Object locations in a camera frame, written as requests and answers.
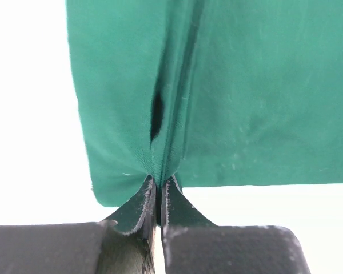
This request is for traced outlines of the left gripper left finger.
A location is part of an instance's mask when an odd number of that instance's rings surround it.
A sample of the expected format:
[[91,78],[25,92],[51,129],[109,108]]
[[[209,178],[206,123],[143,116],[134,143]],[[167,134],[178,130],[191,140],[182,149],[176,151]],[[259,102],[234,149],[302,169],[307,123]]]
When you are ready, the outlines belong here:
[[156,186],[148,175],[102,221],[0,226],[0,273],[154,273]]

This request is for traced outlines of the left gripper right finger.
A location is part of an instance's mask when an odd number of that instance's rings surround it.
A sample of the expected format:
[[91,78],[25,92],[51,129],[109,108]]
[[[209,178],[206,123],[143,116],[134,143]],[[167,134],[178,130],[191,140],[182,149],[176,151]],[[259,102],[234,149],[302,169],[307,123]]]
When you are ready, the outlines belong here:
[[282,226],[218,226],[183,195],[176,177],[162,189],[166,273],[310,274],[300,242]]

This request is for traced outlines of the green surgical drape cloth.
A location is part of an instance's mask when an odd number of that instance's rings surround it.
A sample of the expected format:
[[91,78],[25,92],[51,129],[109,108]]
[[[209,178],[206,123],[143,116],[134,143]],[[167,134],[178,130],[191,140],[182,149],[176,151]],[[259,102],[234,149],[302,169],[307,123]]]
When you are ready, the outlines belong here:
[[343,183],[343,1],[67,1],[100,204],[157,186]]

